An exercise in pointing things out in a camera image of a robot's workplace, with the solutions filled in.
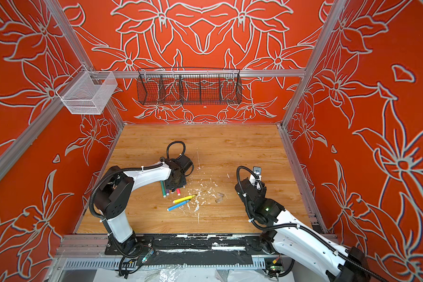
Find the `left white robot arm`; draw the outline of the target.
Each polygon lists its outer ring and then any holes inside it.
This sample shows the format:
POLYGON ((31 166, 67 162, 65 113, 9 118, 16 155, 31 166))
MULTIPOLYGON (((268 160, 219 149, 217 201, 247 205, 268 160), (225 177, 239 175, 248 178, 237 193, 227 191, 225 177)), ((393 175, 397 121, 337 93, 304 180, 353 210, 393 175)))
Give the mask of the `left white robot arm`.
POLYGON ((103 223, 109 243, 120 255, 134 258, 143 250, 126 216, 132 192, 156 182, 173 192, 186 185, 187 172, 193 170, 192 160, 182 155, 174 159, 162 157, 150 166, 113 166, 105 173, 91 191, 88 206, 91 215, 103 223))

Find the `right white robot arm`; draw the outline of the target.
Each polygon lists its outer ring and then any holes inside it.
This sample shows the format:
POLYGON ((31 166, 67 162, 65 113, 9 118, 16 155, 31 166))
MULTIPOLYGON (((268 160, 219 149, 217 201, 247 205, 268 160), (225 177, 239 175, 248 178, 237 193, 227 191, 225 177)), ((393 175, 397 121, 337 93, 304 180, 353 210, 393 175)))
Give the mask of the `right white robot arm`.
POLYGON ((235 185, 235 191, 250 222, 270 228, 260 236, 267 252, 290 257, 327 282, 368 282, 373 278, 362 251, 347 249, 306 226, 284 206, 266 197, 263 182, 245 178, 235 185))

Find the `green marker pen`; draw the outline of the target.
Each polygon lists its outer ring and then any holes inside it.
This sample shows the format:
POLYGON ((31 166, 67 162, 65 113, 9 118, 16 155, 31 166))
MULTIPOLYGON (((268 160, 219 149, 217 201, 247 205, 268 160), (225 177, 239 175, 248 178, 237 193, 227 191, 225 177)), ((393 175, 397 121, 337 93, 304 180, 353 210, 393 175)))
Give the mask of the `green marker pen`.
POLYGON ((162 189, 163 197, 166 197, 167 194, 166 194, 165 182, 164 181, 160 181, 160 183, 161 183, 161 189, 162 189))

